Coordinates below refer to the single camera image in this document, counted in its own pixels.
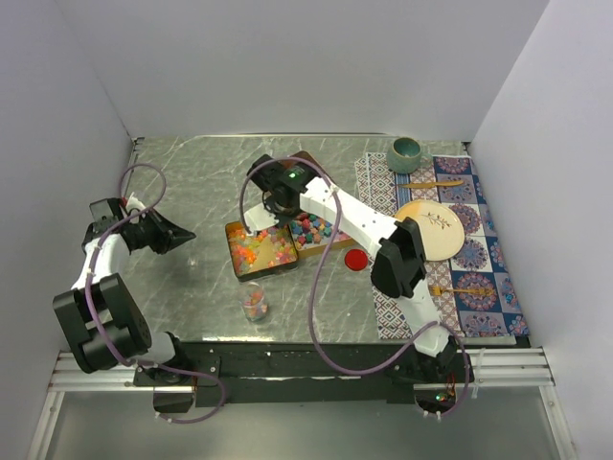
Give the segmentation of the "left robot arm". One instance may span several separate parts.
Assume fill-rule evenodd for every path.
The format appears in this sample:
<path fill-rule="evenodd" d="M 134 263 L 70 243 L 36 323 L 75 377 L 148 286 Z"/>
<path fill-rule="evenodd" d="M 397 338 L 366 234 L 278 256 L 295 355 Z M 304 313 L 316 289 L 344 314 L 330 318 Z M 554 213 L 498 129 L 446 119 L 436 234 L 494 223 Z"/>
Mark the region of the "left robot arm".
<path fill-rule="evenodd" d="M 72 287 L 53 300 L 53 308 L 81 371 L 110 370 L 123 361 L 156 365 L 171 385 L 185 381 L 193 364 L 172 333 L 152 333 L 130 294 L 121 272 L 129 256 L 148 248 L 164 255 L 196 234 L 147 210 L 132 197 L 107 198 L 90 204 L 93 221 L 81 248 L 82 271 Z"/>

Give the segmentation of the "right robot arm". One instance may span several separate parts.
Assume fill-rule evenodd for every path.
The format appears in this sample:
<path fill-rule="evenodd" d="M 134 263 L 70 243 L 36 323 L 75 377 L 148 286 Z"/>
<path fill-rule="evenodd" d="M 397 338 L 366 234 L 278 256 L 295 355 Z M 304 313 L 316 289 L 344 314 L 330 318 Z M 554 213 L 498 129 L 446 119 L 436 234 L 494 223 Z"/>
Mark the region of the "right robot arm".
<path fill-rule="evenodd" d="M 444 324 L 426 280 L 425 253 L 419 225 L 383 215 L 339 188 L 320 166 L 296 156 L 259 158 L 246 175 L 264 194 L 261 204 L 241 209 L 244 229 L 254 234 L 284 226 L 301 213 L 320 217 L 334 233 L 344 232 L 373 260 L 371 281 L 382 294 L 397 301 L 412 332 L 402 352 L 414 349 L 421 374 L 441 381 L 453 369 L 461 345 Z"/>

